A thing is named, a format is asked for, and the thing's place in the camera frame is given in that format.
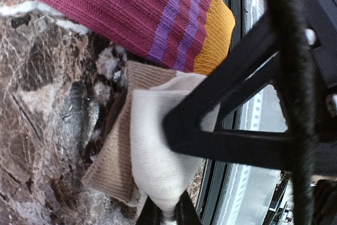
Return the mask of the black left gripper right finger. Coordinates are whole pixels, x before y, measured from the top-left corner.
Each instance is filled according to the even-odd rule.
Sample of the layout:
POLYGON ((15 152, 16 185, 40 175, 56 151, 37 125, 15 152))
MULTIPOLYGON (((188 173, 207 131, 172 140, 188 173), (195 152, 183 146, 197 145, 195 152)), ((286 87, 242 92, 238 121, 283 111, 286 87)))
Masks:
POLYGON ((185 190, 175 207, 177 225, 202 225, 188 192, 185 190))

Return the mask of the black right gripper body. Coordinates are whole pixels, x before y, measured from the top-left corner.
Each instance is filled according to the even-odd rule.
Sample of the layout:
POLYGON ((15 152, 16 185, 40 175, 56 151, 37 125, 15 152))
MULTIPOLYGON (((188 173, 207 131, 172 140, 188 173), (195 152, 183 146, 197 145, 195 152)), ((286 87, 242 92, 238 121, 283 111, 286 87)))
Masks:
POLYGON ((289 123, 288 134, 267 134, 257 144, 263 167, 289 171, 295 224, 314 224, 311 179, 336 176, 336 132, 321 98, 318 70, 305 36, 301 0, 266 0, 280 50, 278 85, 289 123))

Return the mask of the maroon purple orange sock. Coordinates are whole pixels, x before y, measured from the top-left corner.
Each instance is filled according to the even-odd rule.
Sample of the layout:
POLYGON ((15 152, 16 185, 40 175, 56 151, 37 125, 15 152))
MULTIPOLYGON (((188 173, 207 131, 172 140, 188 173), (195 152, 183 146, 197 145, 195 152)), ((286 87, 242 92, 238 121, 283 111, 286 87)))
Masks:
POLYGON ((39 0, 131 53, 208 75, 227 57, 235 18, 223 0, 39 0))

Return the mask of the brown and white sock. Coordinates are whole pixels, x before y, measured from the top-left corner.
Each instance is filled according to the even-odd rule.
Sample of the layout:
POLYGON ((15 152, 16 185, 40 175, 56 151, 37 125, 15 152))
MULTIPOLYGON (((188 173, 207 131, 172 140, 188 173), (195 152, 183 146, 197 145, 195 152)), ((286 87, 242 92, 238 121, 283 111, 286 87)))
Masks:
POLYGON ((127 90, 115 107, 118 116, 83 183, 139 209, 150 198, 171 218, 202 159, 171 151, 162 120, 205 76, 133 61, 125 72, 127 90))

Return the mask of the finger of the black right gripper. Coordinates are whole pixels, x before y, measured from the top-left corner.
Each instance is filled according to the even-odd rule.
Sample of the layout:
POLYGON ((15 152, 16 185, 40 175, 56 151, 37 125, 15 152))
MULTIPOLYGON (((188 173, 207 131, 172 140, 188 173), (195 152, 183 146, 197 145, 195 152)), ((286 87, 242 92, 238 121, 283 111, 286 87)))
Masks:
MULTIPOLYGON (((235 49, 238 56, 235 57, 234 64, 228 64, 226 59, 164 118, 164 133, 173 151, 208 158, 206 153, 212 146, 209 136, 213 132, 203 131, 201 121, 205 119, 207 113, 220 105, 223 94, 229 94, 226 86, 220 83, 222 80, 233 80, 233 90, 237 92, 236 101, 242 104, 266 85, 275 83, 288 123, 277 82, 281 75, 280 50, 268 14, 262 16, 235 49)), ((257 144, 267 134, 283 133, 258 131, 257 144)))

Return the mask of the black front table rail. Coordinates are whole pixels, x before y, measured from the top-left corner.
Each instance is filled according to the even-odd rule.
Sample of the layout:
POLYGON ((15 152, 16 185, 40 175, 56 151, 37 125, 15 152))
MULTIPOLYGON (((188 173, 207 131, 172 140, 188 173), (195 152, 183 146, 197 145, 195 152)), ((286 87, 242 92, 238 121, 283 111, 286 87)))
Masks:
MULTIPOLYGON (((235 28, 232 34, 228 64, 234 64, 238 56, 236 44, 249 29, 245 18, 246 0, 224 0, 235 17, 235 28)), ((215 224, 223 202, 224 191, 229 181, 230 166, 237 159, 237 149, 234 148, 234 138, 239 133, 239 121, 242 116, 242 102, 236 101, 237 92, 233 90, 234 82, 222 80, 229 92, 220 99, 220 110, 214 132, 211 138, 211 150, 207 152, 201 191, 196 211, 201 217, 202 224, 215 224)))

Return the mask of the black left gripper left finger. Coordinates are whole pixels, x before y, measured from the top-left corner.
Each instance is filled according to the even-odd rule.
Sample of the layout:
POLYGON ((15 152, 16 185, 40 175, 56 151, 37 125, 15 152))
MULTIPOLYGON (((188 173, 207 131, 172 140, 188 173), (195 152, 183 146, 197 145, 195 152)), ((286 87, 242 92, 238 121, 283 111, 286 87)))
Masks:
POLYGON ((147 198, 136 225, 161 225, 162 210, 150 199, 147 198))

